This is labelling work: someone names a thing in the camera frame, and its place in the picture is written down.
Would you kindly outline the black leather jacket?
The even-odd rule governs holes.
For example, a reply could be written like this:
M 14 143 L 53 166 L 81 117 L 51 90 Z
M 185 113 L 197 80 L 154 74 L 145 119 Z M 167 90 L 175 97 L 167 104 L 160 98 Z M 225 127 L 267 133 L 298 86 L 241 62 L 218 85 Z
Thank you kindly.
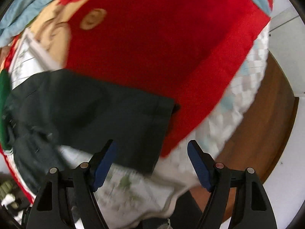
M 61 69 L 14 88 L 2 119 L 17 169 L 37 193 L 50 168 L 68 166 L 58 146 L 95 154 L 112 139 L 116 164 L 152 173 L 175 111 L 173 99 Z

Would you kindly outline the white puffer jacket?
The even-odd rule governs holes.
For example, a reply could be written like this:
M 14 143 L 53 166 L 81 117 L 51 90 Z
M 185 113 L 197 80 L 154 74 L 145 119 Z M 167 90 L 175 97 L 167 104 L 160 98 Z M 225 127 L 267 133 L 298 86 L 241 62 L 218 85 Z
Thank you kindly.
M 19 204 L 16 202 L 16 198 L 13 194 L 7 194 L 1 201 L 1 205 L 14 217 L 18 215 Z

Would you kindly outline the olive green puffer jacket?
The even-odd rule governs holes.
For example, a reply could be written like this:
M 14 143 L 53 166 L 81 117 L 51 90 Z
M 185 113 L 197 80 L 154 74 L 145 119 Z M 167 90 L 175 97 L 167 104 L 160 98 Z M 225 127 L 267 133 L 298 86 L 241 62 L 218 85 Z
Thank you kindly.
M 14 180 L 7 180 L 0 185 L 0 200 L 2 201 L 6 195 L 10 194 L 16 188 Z

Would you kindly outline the white patterned mat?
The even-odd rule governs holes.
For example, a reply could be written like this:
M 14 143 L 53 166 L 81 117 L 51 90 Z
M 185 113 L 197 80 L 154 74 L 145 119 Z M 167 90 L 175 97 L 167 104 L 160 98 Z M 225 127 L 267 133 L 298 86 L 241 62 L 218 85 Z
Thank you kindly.
M 34 74 L 58 69 L 59 64 L 26 30 L 9 67 L 12 89 L 16 90 Z M 178 198 L 192 187 L 191 179 L 187 142 L 183 140 L 167 158 L 159 159 L 152 177 L 112 165 L 95 197 L 110 228 L 128 228 L 142 219 L 169 217 Z

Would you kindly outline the green sweater with striped cuffs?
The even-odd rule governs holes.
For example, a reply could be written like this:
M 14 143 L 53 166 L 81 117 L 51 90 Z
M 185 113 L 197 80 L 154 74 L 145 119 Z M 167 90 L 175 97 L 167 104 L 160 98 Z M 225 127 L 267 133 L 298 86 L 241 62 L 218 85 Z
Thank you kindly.
M 1 147 L 3 151 L 9 152 L 12 147 L 9 145 L 9 136 L 7 132 L 7 122 L 4 115 L 4 107 L 11 92 L 11 82 L 8 71 L 3 69 L 1 71 Z

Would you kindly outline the white checkered mattress sheet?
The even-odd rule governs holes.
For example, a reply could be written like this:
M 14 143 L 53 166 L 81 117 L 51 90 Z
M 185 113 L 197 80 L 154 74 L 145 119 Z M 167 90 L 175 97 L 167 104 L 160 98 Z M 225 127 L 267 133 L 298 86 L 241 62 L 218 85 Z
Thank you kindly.
M 245 61 L 212 112 L 166 158 L 159 161 L 171 164 L 181 172 L 194 173 L 187 154 L 187 143 L 192 139 L 214 159 L 218 157 L 261 86 L 267 67 L 269 29 L 270 24 L 267 24 L 254 40 Z

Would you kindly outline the red floral blanket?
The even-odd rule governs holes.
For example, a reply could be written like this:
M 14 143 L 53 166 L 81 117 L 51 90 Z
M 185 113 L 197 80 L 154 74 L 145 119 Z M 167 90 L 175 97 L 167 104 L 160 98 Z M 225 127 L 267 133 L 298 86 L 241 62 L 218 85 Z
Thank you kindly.
M 158 163 L 212 112 L 269 22 L 252 0 L 53 0 L 1 47 L 1 71 L 29 30 L 58 70 L 173 99 Z M 69 168 L 93 155 L 57 151 Z

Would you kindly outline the wooden bed frame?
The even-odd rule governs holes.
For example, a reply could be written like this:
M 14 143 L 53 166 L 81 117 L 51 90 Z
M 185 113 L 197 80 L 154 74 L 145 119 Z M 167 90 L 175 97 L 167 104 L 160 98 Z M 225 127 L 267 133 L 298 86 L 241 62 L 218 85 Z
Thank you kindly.
M 269 54 L 254 102 L 216 161 L 234 170 L 252 167 L 261 182 L 266 182 L 286 147 L 298 103 L 286 75 Z

